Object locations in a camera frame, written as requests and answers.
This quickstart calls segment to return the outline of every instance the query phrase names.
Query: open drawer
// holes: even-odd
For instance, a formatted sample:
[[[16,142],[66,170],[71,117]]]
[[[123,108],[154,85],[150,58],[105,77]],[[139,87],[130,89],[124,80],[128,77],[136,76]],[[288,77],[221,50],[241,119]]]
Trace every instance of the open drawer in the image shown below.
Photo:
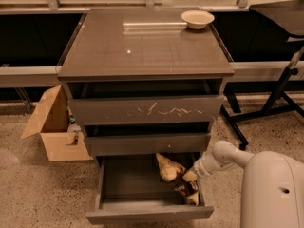
[[[194,154],[168,154],[190,168]],[[129,221],[208,219],[213,207],[187,203],[163,182],[155,154],[105,157],[99,160],[100,182],[95,211],[86,214],[92,224]]]

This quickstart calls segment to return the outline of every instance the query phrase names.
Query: black table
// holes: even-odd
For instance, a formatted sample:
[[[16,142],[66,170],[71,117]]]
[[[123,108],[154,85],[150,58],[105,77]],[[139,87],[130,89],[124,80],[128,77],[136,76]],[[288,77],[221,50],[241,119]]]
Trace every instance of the black table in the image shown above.
[[[294,53],[290,63],[285,67],[267,102],[261,110],[230,116],[224,106],[221,108],[221,112],[241,140],[240,149],[242,150],[246,149],[248,141],[239,130],[236,124],[237,122],[293,110],[296,110],[302,117],[304,117],[303,109],[284,92],[285,86],[288,84],[290,77],[298,73],[296,65],[304,52],[304,0],[252,5],[249,7],[249,10],[258,13],[260,16],[272,21],[273,23],[276,23],[281,29],[283,29],[286,33],[286,42],[290,45],[296,46],[296,52]],[[273,108],[274,103],[280,97],[284,98],[288,105]]]

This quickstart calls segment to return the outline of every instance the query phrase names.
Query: drawer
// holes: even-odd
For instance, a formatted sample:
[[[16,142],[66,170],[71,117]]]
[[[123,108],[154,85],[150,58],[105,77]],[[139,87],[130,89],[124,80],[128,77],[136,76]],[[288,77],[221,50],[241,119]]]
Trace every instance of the drawer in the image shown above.
[[[92,137],[85,138],[85,146],[90,156],[200,152],[206,148],[210,137],[210,134]]]
[[[69,106],[76,122],[147,124],[211,121],[219,115],[223,96],[79,99]]]
[[[85,126],[91,156],[200,152],[209,143],[212,122]]]
[[[187,168],[195,159],[190,153],[168,157]],[[199,206],[187,203],[162,181],[154,154],[104,157],[95,211],[86,217],[92,224],[208,219],[213,207],[204,206],[201,194],[200,203]]]
[[[219,94],[222,79],[126,80],[100,82],[68,82],[69,99],[151,97]]]

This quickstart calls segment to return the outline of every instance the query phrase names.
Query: box flap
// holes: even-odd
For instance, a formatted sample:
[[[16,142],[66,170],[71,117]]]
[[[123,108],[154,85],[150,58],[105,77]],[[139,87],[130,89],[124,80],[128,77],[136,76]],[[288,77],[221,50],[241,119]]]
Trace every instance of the box flap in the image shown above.
[[[82,132],[79,132],[77,144],[73,144],[74,132],[41,133],[41,137],[51,162],[92,160],[87,154]]]
[[[41,97],[39,103],[35,107],[34,112],[23,131],[21,139],[34,135],[41,132],[46,120],[48,118],[49,112],[52,109],[58,94],[60,93],[62,86],[58,85],[51,89],[48,89]]]

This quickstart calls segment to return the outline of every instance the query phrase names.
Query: cabinet top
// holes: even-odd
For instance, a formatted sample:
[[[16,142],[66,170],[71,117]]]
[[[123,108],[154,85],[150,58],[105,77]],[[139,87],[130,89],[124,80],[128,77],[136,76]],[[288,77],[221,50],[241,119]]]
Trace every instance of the cabinet top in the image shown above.
[[[58,74],[62,81],[231,76],[210,27],[192,30],[184,9],[92,9]]]

